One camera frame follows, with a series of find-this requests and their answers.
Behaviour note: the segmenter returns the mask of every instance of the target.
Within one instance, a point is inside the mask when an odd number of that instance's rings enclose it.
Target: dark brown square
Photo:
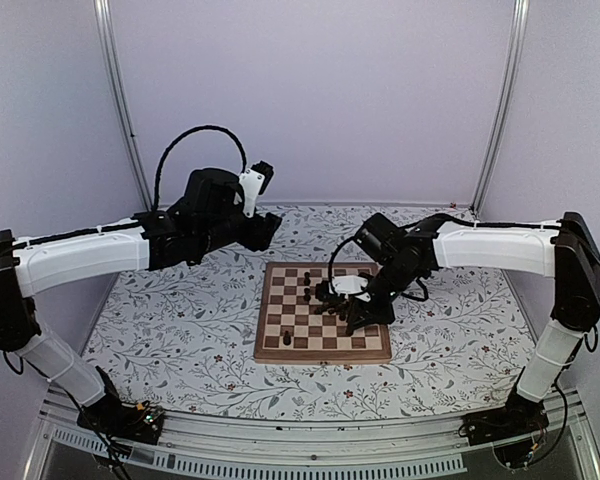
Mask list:
[[[294,348],[309,348],[309,339],[305,337],[293,339]]]
[[[352,348],[364,348],[367,345],[364,337],[352,337],[351,338],[351,347]]]
[[[370,325],[368,327],[364,327],[364,334],[367,337],[377,337],[380,335],[380,330],[377,325]]]
[[[338,348],[338,340],[335,338],[323,338],[322,339],[322,348],[334,350]]]
[[[278,337],[264,337],[265,348],[278,348],[280,339]]]

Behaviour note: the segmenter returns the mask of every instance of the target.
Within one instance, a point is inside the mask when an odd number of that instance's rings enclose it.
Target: floral pattern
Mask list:
[[[124,399],[196,414],[296,421],[435,415],[504,401],[533,342],[497,270],[440,270],[426,280],[427,302],[397,300],[390,364],[296,367],[253,360],[266,262],[327,261],[378,211],[397,224],[439,211],[471,218],[469,211],[263,210],[283,217],[269,251],[234,245],[199,266],[120,275],[85,357],[109,372]],[[338,260],[369,261],[351,244]]]

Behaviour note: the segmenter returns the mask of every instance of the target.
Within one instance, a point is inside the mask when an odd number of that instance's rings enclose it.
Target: chessboard square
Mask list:
[[[369,325],[368,327],[364,327],[364,334],[367,337],[379,337],[380,329],[378,325]]]
[[[298,325],[296,324],[293,327],[293,335],[298,337],[308,337],[309,336],[309,327],[307,325]]]
[[[280,325],[280,336],[284,337],[287,332],[289,333],[289,335],[291,337],[293,337],[294,332],[295,332],[295,327],[293,325]]]
[[[337,340],[337,338],[323,338],[322,348],[324,348],[325,350],[335,350],[336,348],[338,348]]]
[[[338,327],[322,327],[322,336],[323,337],[337,337],[338,336]]]
[[[367,350],[382,350],[382,339],[378,337],[367,337],[365,339]]]
[[[366,341],[365,338],[353,338],[351,337],[351,347],[354,349],[358,349],[358,348],[365,348],[366,346]]]
[[[293,348],[309,348],[309,339],[305,337],[294,338]]]
[[[281,315],[280,323],[282,325],[295,325],[296,324],[296,316],[295,315]]]
[[[351,337],[338,337],[338,350],[351,350]]]
[[[264,334],[267,337],[278,337],[278,336],[280,336],[280,325],[267,325],[264,328]]]
[[[322,337],[309,337],[309,350],[322,350]]]
[[[280,337],[264,337],[264,348],[278,348]]]

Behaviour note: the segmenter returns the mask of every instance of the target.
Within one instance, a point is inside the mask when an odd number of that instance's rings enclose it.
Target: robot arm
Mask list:
[[[34,296],[97,275],[156,270],[183,261],[195,265],[234,242],[266,250],[281,219],[257,214],[255,199],[272,176],[264,162],[240,176],[196,170],[185,195],[166,211],[50,237],[14,239],[11,231],[0,232],[0,350],[16,353],[72,395],[83,407],[81,426],[156,443],[161,409],[123,405],[107,374],[85,362],[37,314]]]
[[[316,287],[316,296],[330,305],[334,297],[346,299],[340,312],[350,332],[392,323],[393,300],[440,268],[491,267],[553,277],[552,319],[506,405],[467,415],[465,432],[477,444],[548,425],[542,400],[600,318],[600,255],[579,214],[568,212],[561,220],[536,225],[473,223],[438,214],[409,231],[376,214],[351,241],[382,265],[378,274],[358,279],[362,288],[357,290],[343,277]]]

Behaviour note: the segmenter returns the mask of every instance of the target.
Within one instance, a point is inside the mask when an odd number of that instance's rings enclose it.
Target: wooden chessboard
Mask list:
[[[304,299],[304,274],[311,276],[311,300]],[[375,263],[336,263],[334,276],[375,274]],[[269,263],[255,343],[256,363],[287,365],[363,365],[391,360],[386,325],[372,325],[346,335],[347,324],[335,315],[315,315],[321,303],[315,286],[327,278],[326,263]],[[289,332],[291,344],[284,345]]]

